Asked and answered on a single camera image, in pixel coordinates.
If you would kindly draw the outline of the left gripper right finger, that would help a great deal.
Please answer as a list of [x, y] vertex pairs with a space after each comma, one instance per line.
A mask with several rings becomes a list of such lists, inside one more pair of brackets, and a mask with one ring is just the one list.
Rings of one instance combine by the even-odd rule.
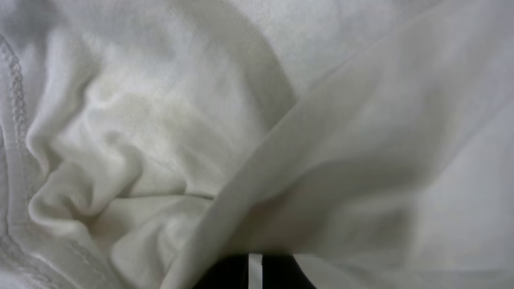
[[262, 289], [316, 289], [292, 255], [262, 257]]

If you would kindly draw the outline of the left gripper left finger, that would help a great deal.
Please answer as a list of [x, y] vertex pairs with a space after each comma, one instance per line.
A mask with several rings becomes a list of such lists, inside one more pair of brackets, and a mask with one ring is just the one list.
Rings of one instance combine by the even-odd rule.
[[211, 266], [193, 289], [247, 289], [248, 279], [248, 255], [231, 255]]

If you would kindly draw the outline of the white t-shirt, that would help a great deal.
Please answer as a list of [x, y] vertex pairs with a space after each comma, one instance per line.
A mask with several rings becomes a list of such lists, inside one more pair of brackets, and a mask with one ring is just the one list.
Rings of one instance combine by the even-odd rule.
[[512, 287], [512, 2], [2, 2], [2, 287], [232, 254]]

